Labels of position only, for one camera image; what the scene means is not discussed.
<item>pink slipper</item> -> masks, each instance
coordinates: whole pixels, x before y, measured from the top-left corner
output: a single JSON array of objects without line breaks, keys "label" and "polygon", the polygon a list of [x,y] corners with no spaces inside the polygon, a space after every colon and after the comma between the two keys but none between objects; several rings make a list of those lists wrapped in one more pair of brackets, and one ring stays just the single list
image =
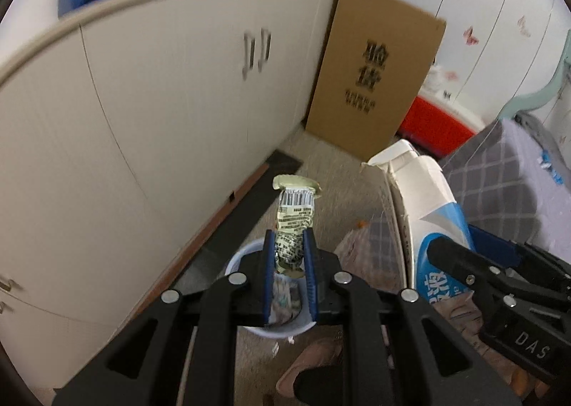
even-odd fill
[{"label": "pink slipper", "polygon": [[276,383],[276,391],[286,398],[294,398],[293,382],[301,371],[331,365],[341,354],[343,342],[333,338],[315,340],[302,354],[293,362],[284,375]]}]

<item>screw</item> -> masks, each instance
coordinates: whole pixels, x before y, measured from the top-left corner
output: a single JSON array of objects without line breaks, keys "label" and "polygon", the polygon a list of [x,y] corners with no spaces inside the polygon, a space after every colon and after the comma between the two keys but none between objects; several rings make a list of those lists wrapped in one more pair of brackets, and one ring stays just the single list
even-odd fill
[{"label": "screw", "polygon": [[228,276],[228,282],[232,285],[242,285],[245,284],[247,280],[248,278],[243,272],[232,272],[232,274]]},{"label": "screw", "polygon": [[179,292],[177,292],[176,290],[172,290],[172,289],[165,290],[161,294],[161,300],[163,301],[163,303],[166,303],[166,304],[176,303],[180,297],[181,297],[181,295],[179,295]]},{"label": "screw", "polygon": [[517,304],[516,299],[512,297],[512,295],[506,295],[504,297],[504,303],[506,303],[510,308],[513,308]]},{"label": "screw", "polygon": [[409,303],[414,303],[419,299],[419,294],[412,288],[405,288],[402,292],[400,292],[400,297]]},{"label": "screw", "polygon": [[336,272],[333,278],[338,284],[348,284],[353,280],[353,276],[345,271]]}]

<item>cabinet handle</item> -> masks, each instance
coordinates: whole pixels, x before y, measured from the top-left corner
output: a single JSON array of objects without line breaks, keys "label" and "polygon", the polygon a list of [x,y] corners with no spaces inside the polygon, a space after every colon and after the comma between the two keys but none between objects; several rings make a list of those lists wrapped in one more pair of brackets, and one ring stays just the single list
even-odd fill
[{"label": "cabinet handle", "polygon": [[261,72],[266,63],[269,60],[269,48],[272,45],[272,33],[266,29],[262,28],[262,51],[260,53],[260,59],[258,60],[258,71]]},{"label": "cabinet handle", "polygon": [[8,279],[8,282],[4,283],[0,280],[0,288],[5,292],[9,292],[12,290],[12,285],[14,281],[12,279]]},{"label": "cabinet handle", "polygon": [[246,80],[248,77],[248,72],[253,70],[253,55],[256,52],[256,39],[249,32],[244,33],[244,48],[246,51],[246,63],[242,68],[242,77],[244,77],[244,80]]}]

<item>blue and white carton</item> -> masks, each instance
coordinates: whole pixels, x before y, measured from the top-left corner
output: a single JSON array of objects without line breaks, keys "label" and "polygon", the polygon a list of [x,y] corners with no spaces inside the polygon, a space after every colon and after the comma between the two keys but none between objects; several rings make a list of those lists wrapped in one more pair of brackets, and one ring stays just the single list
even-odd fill
[{"label": "blue and white carton", "polygon": [[398,141],[362,164],[374,184],[399,254],[401,276],[430,303],[469,291],[428,261],[429,243],[441,236],[474,250],[464,214],[436,161]]}]

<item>cabinet baseboard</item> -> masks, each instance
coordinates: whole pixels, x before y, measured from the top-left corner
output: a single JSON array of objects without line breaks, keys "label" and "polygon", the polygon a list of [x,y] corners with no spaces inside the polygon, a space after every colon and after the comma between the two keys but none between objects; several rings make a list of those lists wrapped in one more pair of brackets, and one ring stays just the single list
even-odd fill
[{"label": "cabinet baseboard", "polygon": [[256,182],[267,171],[269,165],[262,164],[254,173],[245,180],[245,182],[236,189],[228,198],[228,201],[209,219],[204,227],[193,237],[184,249],[176,256],[170,265],[163,271],[161,277],[153,284],[151,289],[141,298],[140,302],[128,315],[127,319],[121,324],[117,332],[120,332],[125,325],[132,319],[135,319],[141,312],[145,310],[158,296],[169,289],[179,274],[185,269],[190,260],[198,253],[201,246],[210,238],[218,226],[232,212],[236,205],[244,198],[244,196],[252,189]]}]

